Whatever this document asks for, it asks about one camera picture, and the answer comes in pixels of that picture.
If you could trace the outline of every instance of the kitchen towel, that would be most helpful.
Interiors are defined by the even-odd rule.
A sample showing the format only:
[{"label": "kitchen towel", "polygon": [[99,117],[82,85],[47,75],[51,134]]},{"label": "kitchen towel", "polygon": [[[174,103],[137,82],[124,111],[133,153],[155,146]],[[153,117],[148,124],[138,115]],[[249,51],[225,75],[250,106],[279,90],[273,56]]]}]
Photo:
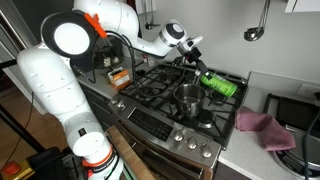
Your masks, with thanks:
[{"label": "kitchen towel", "polygon": [[292,134],[277,120],[264,113],[256,113],[247,107],[236,111],[235,127],[240,131],[256,131],[267,151],[288,150],[296,147]]}]

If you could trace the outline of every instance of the oven door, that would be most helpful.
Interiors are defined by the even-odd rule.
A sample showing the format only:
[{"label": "oven door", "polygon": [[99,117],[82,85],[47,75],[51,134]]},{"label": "oven door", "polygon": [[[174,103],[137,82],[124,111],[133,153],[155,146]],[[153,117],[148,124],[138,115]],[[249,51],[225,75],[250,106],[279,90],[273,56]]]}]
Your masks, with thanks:
[{"label": "oven door", "polygon": [[203,179],[203,169],[186,164],[174,156],[148,146],[143,139],[134,136],[125,124],[118,120],[117,128],[140,159],[160,179]]}]

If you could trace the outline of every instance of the kitchen utensil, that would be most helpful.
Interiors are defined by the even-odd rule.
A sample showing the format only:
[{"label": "kitchen utensil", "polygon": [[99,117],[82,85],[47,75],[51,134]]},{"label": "kitchen utensil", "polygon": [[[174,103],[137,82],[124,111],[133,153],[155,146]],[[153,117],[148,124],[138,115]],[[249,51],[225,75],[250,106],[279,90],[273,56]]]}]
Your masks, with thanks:
[{"label": "kitchen utensil", "polygon": [[270,0],[265,0],[263,11],[260,17],[259,26],[255,28],[249,28],[244,32],[244,39],[247,41],[256,41],[264,34],[264,29],[267,22],[268,10],[270,6]]},{"label": "kitchen utensil", "polygon": [[150,6],[151,6],[151,20],[150,23],[148,23],[148,16],[147,16],[147,1],[144,3],[145,7],[145,17],[146,17],[146,25],[145,28],[148,30],[153,29],[154,27],[160,26],[160,24],[154,24],[154,12],[153,12],[153,0],[150,0]]},{"label": "kitchen utensil", "polygon": [[183,84],[177,87],[173,96],[177,100],[179,111],[187,118],[195,117],[203,107],[205,90],[194,84]]}]

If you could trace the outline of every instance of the green spray bottle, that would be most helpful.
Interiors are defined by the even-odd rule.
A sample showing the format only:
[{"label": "green spray bottle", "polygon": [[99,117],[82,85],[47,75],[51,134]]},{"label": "green spray bottle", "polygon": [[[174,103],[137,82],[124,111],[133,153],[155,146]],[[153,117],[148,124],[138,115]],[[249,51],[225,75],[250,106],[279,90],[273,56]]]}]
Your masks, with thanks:
[{"label": "green spray bottle", "polygon": [[210,75],[211,79],[208,79],[205,75],[202,75],[200,81],[215,91],[218,91],[228,97],[231,97],[236,92],[237,86],[232,82],[212,72],[210,72]]}]

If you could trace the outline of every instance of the ladle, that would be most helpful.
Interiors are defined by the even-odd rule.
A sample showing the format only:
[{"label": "ladle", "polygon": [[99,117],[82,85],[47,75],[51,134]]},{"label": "ladle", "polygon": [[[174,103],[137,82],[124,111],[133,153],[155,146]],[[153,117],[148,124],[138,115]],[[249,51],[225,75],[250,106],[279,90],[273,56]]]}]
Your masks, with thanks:
[{"label": "ladle", "polygon": [[244,32],[244,39],[247,41],[256,41],[261,38],[264,34],[264,29],[267,22],[268,10],[270,6],[271,0],[265,0],[265,4],[263,7],[263,11],[260,17],[259,26],[254,28],[249,28],[246,32]]}]

